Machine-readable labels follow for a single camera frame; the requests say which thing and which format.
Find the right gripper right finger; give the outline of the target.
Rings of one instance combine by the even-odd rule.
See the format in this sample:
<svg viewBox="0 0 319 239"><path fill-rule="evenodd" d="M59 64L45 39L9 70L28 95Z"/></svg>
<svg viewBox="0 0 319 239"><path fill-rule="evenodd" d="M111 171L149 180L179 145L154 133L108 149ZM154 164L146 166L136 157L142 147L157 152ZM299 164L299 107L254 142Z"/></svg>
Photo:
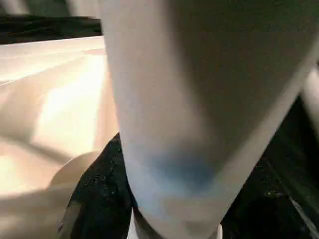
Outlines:
<svg viewBox="0 0 319 239"><path fill-rule="evenodd" d="M305 239L307 226L268 161L260 160L222 220L225 239Z"/></svg>

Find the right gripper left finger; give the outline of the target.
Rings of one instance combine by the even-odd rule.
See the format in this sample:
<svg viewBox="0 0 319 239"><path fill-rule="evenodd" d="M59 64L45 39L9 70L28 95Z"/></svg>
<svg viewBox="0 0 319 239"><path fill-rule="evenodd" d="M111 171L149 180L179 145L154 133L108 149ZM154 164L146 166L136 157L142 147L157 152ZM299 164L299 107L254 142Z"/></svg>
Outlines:
<svg viewBox="0 0 319 239"><path fill-rule="evenodd" d="M81 206L72 239L127 237L132 200L118 133L81 176L70 203Z"/></svg>

